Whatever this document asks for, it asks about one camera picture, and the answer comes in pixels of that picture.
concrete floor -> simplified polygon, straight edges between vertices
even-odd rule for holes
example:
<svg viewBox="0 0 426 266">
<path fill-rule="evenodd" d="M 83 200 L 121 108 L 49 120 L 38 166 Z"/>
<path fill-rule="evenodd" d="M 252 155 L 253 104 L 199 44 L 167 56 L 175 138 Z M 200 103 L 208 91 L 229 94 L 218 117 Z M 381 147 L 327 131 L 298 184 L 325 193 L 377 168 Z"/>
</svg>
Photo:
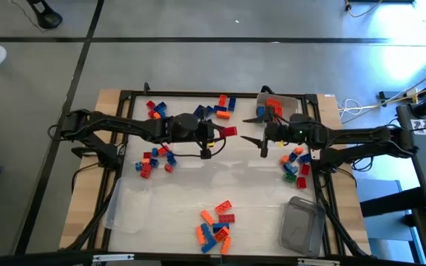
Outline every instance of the concrete floor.
<svg viewBox="0 0 426 266">
<path fill-rule="evenodd" d="M 32 16 L 25 1 L 15 1 Z M 41 33 L 14 4 L 0 1 L 0 37 L 87 35 L 96 0 L 48 2 L 64 23 Z M 369 7 L 354 4 L 353 11 Z M 342 0 L 105 1 L 95 37 L 329 39 L 292 44 L 92 43 L 72 109 L 93 109 L 99 89 L 141 89 L 144 81 L 153 89 L 236 92 L 257 92 L 268 84 L 276 92 L 335 94 L 339 101 L 353 98 L 368 105 L 376 103 L 378 91 L 400 91 L 426 76 L 426 6 L 420 1 L 415 6 L 381 4 L 361 18 L 351 18 L 343 8 Z M 385 38 L 384 44 L 370 44 L 372 38 Z M 47 152 L 47 127 L 58 119 L 83 46 L 45 40 L 0 43 L 8 51 L 0 66 L 0 255 L 13 252 L 17 243 Z M 345 127 L 385 124 L 393 119 L 394 107 L 375 110 Z M 345 114 L 343 120 L 350 117 Z M 28 252 L 58 247 L 70 178 L 79 164 L 70 152 L 73 146 L 62 143 L 58 150 Z M 411 161 L 391 157 L 376 158 L 371 171 L 356 176 L 399 179 L 403 189 L 418 185 Z"/>
</svg>

black metal frame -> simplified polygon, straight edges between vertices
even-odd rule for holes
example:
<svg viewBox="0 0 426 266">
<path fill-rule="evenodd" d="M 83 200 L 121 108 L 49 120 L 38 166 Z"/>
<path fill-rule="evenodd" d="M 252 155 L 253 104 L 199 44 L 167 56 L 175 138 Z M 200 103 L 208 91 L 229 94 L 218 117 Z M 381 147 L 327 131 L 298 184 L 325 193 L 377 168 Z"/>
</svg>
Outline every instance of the black metal frame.
<svg viewBox="0 0 426 266">
<path fill-rule="evenodd" d="M 143 91 L 126 91 L 123 90 L 120 93 L 119 102 L 118 102 L 118 108 L 116 111 L 116 116 L 121 116 L 124 110 L 124 106 L 126 104 L 126 101 L 129 101 L 129 107 L 128 107 L 128 113 L 127 118 L 132 118 L 133 110 L 134 110 L 134 104 L 135 99 L 137 96 L 151 96 L 151 97 L 205 97 L 205 98 L 218 98 L 220 95 L 226 95 L 228 97 L 235 97 L 235 98 L 256 98 L 258 93 L 229 93 L 229 92 L 155 92 L 149 90 L 149 86 L 145 85 Z M 278 94 L 280 96 L 286 96 L 286 97 L 293 97 L 298 100 L 300 100 L 300 103 L 302 104 L 302 111 L 304 114 L 309 115 L 308 113 L 308 105 L 310 104 L 314 110 L 314 116 L 315 120 L 318 122 L 321 122 L 320 119 L 320 109 L 318 107 L 317 102 L 317 96 L 316 95 L 294 95 L 294 94 Z M 117 139 L 117 134 L 112 133 L 110 143 L 114 144 Z M 127 144 L 128 135 L 123 134 L 123 139 L 121 143 Z M 121 177 L 122 171 L 123 171 L 123 164 L 124 164 L 124 154 L 121 154 L 121 167 L 116 170 L 115 173 L 115 179 L 113 181 L 112 185 L 115 185 L 116 181 Z M 103 177 L 101 178 L 101 185 L 100 189 L 98 191 L 98 198 L 96 203 L 96 209 L 95 212 L 98 211 L 101 207 L 102 202 L 104 201 L 104 198 L 107 196 L 108 191 L 106 190 L 109 185 L 109 176 L 112 171 L 109 169 L 104 169 Z M 312 173 L 313 178 L 320 178 L 320 174 L 318 171 L 313 170 L 312 166 Z M 331 177 L 328 178 L 329 182 L 326 186 L 327 192 L 328 192 L 328 200 L 332 206 L 333 211 L 338 216 L 337 213 L 337 203 L 336 198 L 334 196 L 334 187 L 333 187 L 333 180 Z M 317 190 L 321 189 L 320 187 L 315 187 L 315 196 L 317 198 Z M 339 255 L 345 255 L 345 249 L 342 240 L 340 239 L 338 233 L 335 231 L 336 238 L 337 238 L 337 246 L 338 246 L 338 252 Z M 95 239 L 96 239 L 97 231 L 93 231 L 92 234 L 89 237 L 88 249 L 95 248 Z M 102 250 L 108 250 L 109 245 L 109 238 L 111 236 L 111 230 L 108 228 L 104 229 L 103 238 L 101 241 L 101 249 Z M 325 253 L 325 256 L 328 256 L 331 254 L 331 248 L 330 248 L 330 240 L 328 237 L 328 229 L 325 224 L 325 233 L 323 234 L 323 250 Z M 221 258 L 212 257 L 210 255 L 202 255 L 202 254 L 167 254 L 167 253 L 136 253 L 136 258 L 139 258 L 139 255 L 142 254 L 143 259 L 156 259 L 156 260 L 178 260 L 181 258 L 182 260 L 194 260 L 194 261 L 205 261 L 205 262 L 221 262 Z M 276 256 L 229 256 L 231 258 L 237 257 L 239 258 L 248 258 L 248 259 L 254 259 L 255 262 L 261 261 L 261 262 L 273 262 L 273 263 L 291 263 L 290 259 L 296 259 L 297 257 L 294 256 L 284 256 L 284 257 L 276 257 Z"/>
</svg>

white table surface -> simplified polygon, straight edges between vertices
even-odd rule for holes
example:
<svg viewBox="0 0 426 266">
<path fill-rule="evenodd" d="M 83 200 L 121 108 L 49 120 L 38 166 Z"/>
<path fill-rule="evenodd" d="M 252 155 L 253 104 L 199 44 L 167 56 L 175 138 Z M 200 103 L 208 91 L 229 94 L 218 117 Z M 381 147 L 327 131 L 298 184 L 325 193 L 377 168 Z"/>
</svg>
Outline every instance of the white table surface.
<svg viewBox="0 0 426 266">
<path fill-rule="evenodd" d="M 133 119 L 148 119 L 148 100 L 165 102 L 167 115 L 193 113 L 198 104 L 214 106 L 218 102 L 217 98 L 136 97 Z M 236 219 L 230 224 L 229 254 L 301 256 L 280 246 L 278 239 L 285 204 L 293 196 L 316 202 L 311 173 L 306 177 L 307 188 L 297 189 L 295 183 L 283 180 L 284 171 L 279 164 L 280 158 L 297 145 L 280 148 L 270 142 L 268 157 L 261 158 L 255 145 L 239 137 L 262 139 L 264 125 L 242 122 L 255 117 L 255 106 L 256 99 L 238 98 L 229 120 L 210 116 L 216 124 L 237 127 L 238 136 L 228 137 L 226 147 L 217 156 L 210 160 L 176 157 L 177 165 L 171 174 L 163 169 L 166 158 L 159 157 L 159 168 L 152 170 L 148 180 L 139 176 L 135 163 L 141 161 L 145 151 L 160 146 L 130 136 L 122 178 L 107 214 L 114 218 L 109 250 L 201 253 L 195 234 L 195 227 L 204 222 L 200 212 L 207 210 L 217 222 L 214 207 L 228 199 L 233 208 L 226 213 L 234 214 Z M 217 143 L 212 152 L 221 144 Z M 177 154 L 200 152 L 196 143 L 174 143 L 169 147 Z M 221 246 L 216 245 L 208 254 L 219 254 Z"/>
</svg>

gray floor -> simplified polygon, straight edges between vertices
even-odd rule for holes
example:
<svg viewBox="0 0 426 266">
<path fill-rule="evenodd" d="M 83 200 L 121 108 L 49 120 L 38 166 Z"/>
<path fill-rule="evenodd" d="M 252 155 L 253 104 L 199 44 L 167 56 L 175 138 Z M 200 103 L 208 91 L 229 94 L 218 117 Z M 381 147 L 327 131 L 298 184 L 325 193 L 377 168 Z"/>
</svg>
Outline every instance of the gray floor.
<svg viewBox="0 0 426 266">
<path fill-rule="evenodd" d="M 15 0 L 32 16 L 27 4 Z M 64 17 L 41 33 L 9 1 L 0 1 L 0 37 L 84 37 L 96 0 L 48 1 Z M 354 4 L 353 11 L 369 4 Z M 93 43 L 72 109 L 93 109 L 99 89 L 153 89 L 335 94 L 375 104 L 381 90 L 403 90 L 426 76 L 426 8 L 420 1 L 382 4 L 361 18 L 343 1 L 105 1 L 95 37 L 390 38 L 389 44 Z M 57 121 L 82 43 L 2 43 L 0 66 L 0 255 L 12 252 L 47 152 L 47 127 Z M 379 126 L 395 106 L 345 124 Z M 351 118 L 345 114 L 343 120 Z M 79 160 L 62 143 L 29 252 L 56 250 Z M 409 160 L 378 157 L 358 178 L 418 185 Z"/>
</svg>

wooden table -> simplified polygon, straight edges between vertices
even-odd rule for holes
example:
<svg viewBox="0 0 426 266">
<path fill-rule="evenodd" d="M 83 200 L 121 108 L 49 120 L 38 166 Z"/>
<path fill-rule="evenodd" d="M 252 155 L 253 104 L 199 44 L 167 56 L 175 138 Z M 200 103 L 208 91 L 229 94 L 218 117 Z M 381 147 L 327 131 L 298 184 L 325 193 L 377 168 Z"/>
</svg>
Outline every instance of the wooden table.
<svg viewBox="0 0 426 266">
<path fill-rule="evenodd" d="M 102 89 L 95 110 L 108 115 L 115 115 L 118 107 L 118 99 L 120 95 L 119 89 Z M 339 119 L 337 101 L 334 95 L 317 95 L 319 103 L 319 112 L 322 123 L 331 129 L 341 129 L 342 124 Z M 111 132 L 96 133 L 104 142 L 108 143 L 111 137 Z M 96 157 L 85 157 L 80 164 L 80 167 L 88 166 L 96 163 Z M 351 172 L 349 165 L 342 165 L 343 168 Z M 92 218 L 98 191 L 100 189 L 102 168 L 89 168 L 78 174 L 75 190 L 70 202 L 70 208 L 65 221 L 64 231 L 61 236 L 60 248 L 65 248 L 70 245 L 77 235 L 84 229 L 89 220 Z M 339 219 L 349 232 L 351 237 L 366 253 L 370 254 L 368 236 L 366 234 L 364 218 L 361 214 L 359 199 L 356 193 L 354 181 L 342 172 L 332 174 L 334 192 L 337 201 Z M 333 225 L 327 218 L 328 236 L 330 239 L 331 253 L 338 254 L 337 242 Z M 98 234 L 95 242 L 95 247 L 101 247 L 101 239 L 103 237 L 103 225 L 98 226 Z"/>
</svg>

